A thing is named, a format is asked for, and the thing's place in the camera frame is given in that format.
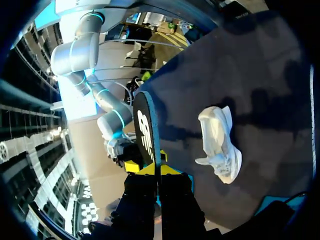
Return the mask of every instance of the new balance logo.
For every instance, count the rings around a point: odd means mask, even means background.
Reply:
[[[155,158],[152,153],[152,143],[151,143],[148,119],[146,115],[143,115],[140,110],[138,110],[137,114],[138,114],[140,131],[143,134],[143,136],[141,136],[142,144],[145,147],[145,150],[148,152],[149,156],[151,157],[152,161],[154,162]]]

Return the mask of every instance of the shoe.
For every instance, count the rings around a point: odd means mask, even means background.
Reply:
[[[201,124],[205,158],[195,160],[200,165],[211,165],[224,184],[231,184],[239,174],[241,152],[231,143],[232,116],[228,106],[212,106],[198,116]]]

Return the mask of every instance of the table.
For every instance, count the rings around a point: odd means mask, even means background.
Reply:
[[[252,14],[213,30],[139,90],[154,100],[168,165],[194,177],[195,198],[212,222],[236,228],[264,196],[289,197],[308,187],[313,177],[310,63],[276,13]],[[230,185],[211,166],[195,163],[206,156],[198,115],[209,106],[231,110],[231,141],[242,152],[242,167]],[[318,121],[318,110],[315,116]]]

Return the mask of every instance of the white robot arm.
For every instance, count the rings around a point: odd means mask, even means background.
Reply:
[[[133,120],[132,107],[118,100],[102,84],[91,84],[97,81],[97,77],[91,75],[88,80],[84,72],[94,68],[98,61],[99,34],[105,23],[105,16],[101,12],[103,10],[85,11],[75,30],[74,40],[53,50],[51,69],[55,75],[67,77],[83,95],[92,92],[97,104],[106,111],[106,114],[97,120],[97,124],[105,139],[106,150],[111,158],[116,158],[122,154],[120,144],[130,142],[122,137],[122,131]]]

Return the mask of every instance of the person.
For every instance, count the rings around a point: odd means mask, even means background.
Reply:
[[[121,201],[121,198],[117,198],[116,200],[114,200],[113,202],[109,203],[106,207],[105,207],[105,215],[106,217],[104,218],[103,221],[97,221],[97,223],[99,224],[103,224],[106,226],[111,226],[112,225],[112,212],[117,210],[117,207],[119,205]],[[154,224],[160,224],[162,221],[162,217],[161,217],[161,206],[158,203],[154,204]],[[89,231],[92,233],[92,231],[95,229],[95,222],[92,221],[89,223],[88,228]]]

